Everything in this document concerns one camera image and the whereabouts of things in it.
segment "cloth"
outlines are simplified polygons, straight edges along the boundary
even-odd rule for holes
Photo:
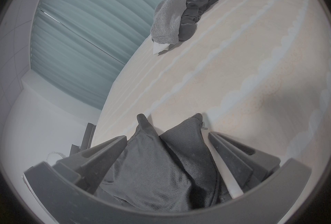
[[[177,44],[180,19],[186,0],[162,0],[155,8],[151,37],[159,44]]]
[[[221,177],[202,138],[202,115],[160,136],[143,114],[137,120],[135,134],[95,195],[152,211],[183,212],[216,204]]]
[[[186,0],[186,10],[180,21],[179,41],[186,41],[194,35],[197,28],[196,22],[198,22],[201,15],[217,1],[218,0]]]
[[[160,44],[160,43],[156,43],[154,42],[153,45],[153,54],[158,54],[163,50],[169,50],[169,45],[170,44]]]

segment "curtain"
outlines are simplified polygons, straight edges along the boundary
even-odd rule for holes
[[[102,109],[115,78],[149,35],[161,0],[40,0],[31,68]]]

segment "mattress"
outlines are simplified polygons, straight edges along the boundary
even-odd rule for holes
[[[170,51],[153,55],[145,40],[114,82],[92,145],[130,138],[139,113],[162,133],[199,112],[204,137],[218,131],[311,167],[298,206],[331,153],[330,36],[318,0],[220,0]]]

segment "tiled wall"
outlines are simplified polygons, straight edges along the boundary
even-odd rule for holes
[[[30,69],[29,38],[39,0],[13,0],[0,24],[0,135]]]

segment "white cloth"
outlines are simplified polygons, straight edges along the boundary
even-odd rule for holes
[[[169,45],[170,44],[159,44],[159,43],[154,42],[153,54],[158,54],[163,50],[169,50]]]

